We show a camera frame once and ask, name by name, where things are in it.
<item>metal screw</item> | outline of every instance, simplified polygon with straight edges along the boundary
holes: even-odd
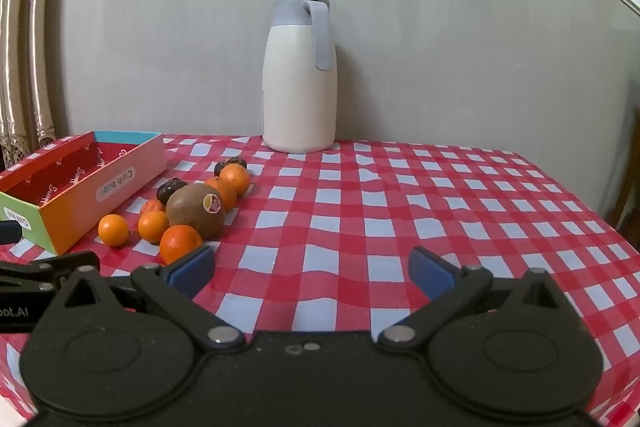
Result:
[[[408,342],[415,337],[415,330],[409,326],[391,326],[383,334],[391,342]]]
[[[217,326],[209,330],[209,338],[216,344],[232,343],[240,337],[240,331],[231,326]]]
[[[318,349],[320,349],[322,346],[320,346],[320,344],[316,342],[308,342],[305,343],[302,347],[304,347],[307,351],[318,351]]]
[[[302,353],[302,346],[300,346],[300,344],[292,344],[291,346],[285,347],[284,351],[288,355],[299,355],[300,353]]]

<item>table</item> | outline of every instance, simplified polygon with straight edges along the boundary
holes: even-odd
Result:
[[[640,255],[522,156],[365,141],[287,155],[260,137],[169,135],[164,143],[168,171],[116,210],[133,231],[127,244],[109,248],[93,229],[73,249],[94,250],[103,275],[156,260],[158,247],[135,229],[162,182],[203,182],[221,158],[241,155],[252,187],[210,242],[216,273],[195,298],[207,310],[246,333],[366,329],[377,336],[427,302],[408,279],[415,245],[458,266],[480,263],[498,277],[543,267],[604,354],[594,415],[622,425],[638,408]],[[0,250],[12,262],[51,255],[24,239]],[[28,416],[33,406],[17,370],[25,339],[0,339],[0,394]]]

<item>thermos handle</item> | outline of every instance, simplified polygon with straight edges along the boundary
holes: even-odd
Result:
[[[320,1],[305,0],[303,6],[311,15],[311,29],[316,49],[316,69],[328,71],[334,66],[333,43],[329,30],[329,7]]]

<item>tangerine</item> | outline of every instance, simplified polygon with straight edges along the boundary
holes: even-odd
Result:
[[[225,212],[229,212],[234,206],[236,206],[236,189],[234,186],[226,180],[219,178],[209,178],[205,181],[210,187],[216,188],[222,198],[222,205],[225,207]]]
[[[189,225],[174,225],[166,229],[160,240],[160,257],[165,264],[188,254],[202,244],[200,234]]]
[[[162,210],[148,210],[138,220],[138,233],[140,237],[150,243],[157,243],[162,239],[162,234],[169,228],[169,220]]]
[[[142,205],[142,208],[140,208],[140,215],[153,210],[164,211],[164,204],[160,203],[158,200],[148,200]]]
[[[119,247],[129,238],[129,225],[124,217],[108,214],[98,224],[98,236],[105,245]]]
[[[237,163],[229,163],[224,169],[222,169],[219,179],[231,183],[238,196],[242,196],[249,189],[249,185],[251,184],[249,172]]]

